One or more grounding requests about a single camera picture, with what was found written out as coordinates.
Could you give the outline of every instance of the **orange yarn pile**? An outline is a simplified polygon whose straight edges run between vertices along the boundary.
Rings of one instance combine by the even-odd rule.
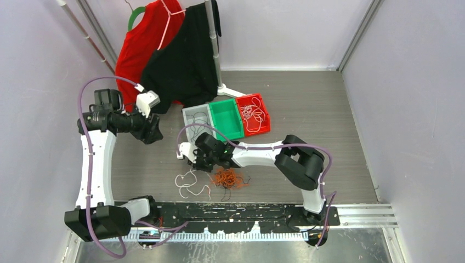
[[[248,181],[245,183],[242,175],[237,175],[233,168],[219,168],[215,174],[215,178],[212,179],[212,181],[216,186],[222,186],[226,189],[239,189],[243,186],[248,186]]]

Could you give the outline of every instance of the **black shirt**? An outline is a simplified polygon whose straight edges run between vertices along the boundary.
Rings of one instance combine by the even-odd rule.
[[[212,5],[215,28],[221,36],[215,0]],[[174,100],[192,107],[217,96],[218,78],[204,3],[186,9],[177,35],[164,49],[154,51],[142,71],[140,84],[160,96],[152,113],[166,113]]]

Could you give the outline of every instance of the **gray wood tabletop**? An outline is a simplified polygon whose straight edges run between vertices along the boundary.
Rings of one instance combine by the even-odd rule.
[[[260,93],[271,118],[271,132],[241,141],[258,144],[283,140],[293,134],[307,143],[327,148],[334,156],[325,179],[325,193],[337,190],[335,203],[376,203],[376,195],[355,128],[344,82],[335,71],[223,71],[223,82],[240,92]],[[220,96],[216,100],[228,97]],[[184,126],[180,105],[160,115],[164,139],[144,145],[130,134],[118,134],[112,162],[112,190],[115,200],[152,195],[157,201],[209,201],[207,190],[193,196],[185,189],[183,199],[174,184],[178,174],[189,171],[187,161],[176,158],[178,131]],[[300,189],[273,167],[237,169],[249,186],[231,191],[229,202],[301,203]],[[204,185],[211,188],[211,201],[219,202],[229,192],[209,183],[206,173],[197,171],[194,193]],[[191,184],[194,177],[178,179]]]

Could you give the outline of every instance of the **plastic bin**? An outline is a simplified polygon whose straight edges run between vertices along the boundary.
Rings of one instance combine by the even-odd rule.
[[[270,115],[266,110],[265,103],[263,102],[262,96],[260,94],[252,94],[236,98],[237,108],[239,109],[239,114],[241,115],[242,125],[244,128],[244,134],[246,136],[251,136],[254,134],[267,133],[271,130],[271,121]],[[242,113],[243,107],[252,105],[253,107],[250,110],[256,110],[257,107],[260,108],[264,113],[263,121],[257,121],[253,116],[247,119]]]
[[[194,107],[183,109],[184,124],[188,125],[191,123],[202,123],[214,127],[212,114],[210,113],[210,107],[208,104],[198,105]],[[192,126],[186,129],[186,135],[189,142],[194,143],[197,137],[202,133],[208,133],[217,137],[216,133],[212,130],[202,126]]]
[[[229,99],[211,102],[209,105],[216,129],[230,140],[244,138],[244,128],[242,126],[241,115],[237,109],[236,100]],[[217,134],[217,139],[226,141],[219,134]]]

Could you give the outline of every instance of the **scratched black board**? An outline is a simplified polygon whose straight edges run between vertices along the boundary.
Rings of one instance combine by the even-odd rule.
[[[183,222],[186,233],[250,232],[255,222],[261,233],[292,233],[297,226],[313,227],[307,222],[301,204],[260,203],[158,203],[163,227],[176,227]],[[331,207],[328,217],[330,226],[340,225],[336,207]]]

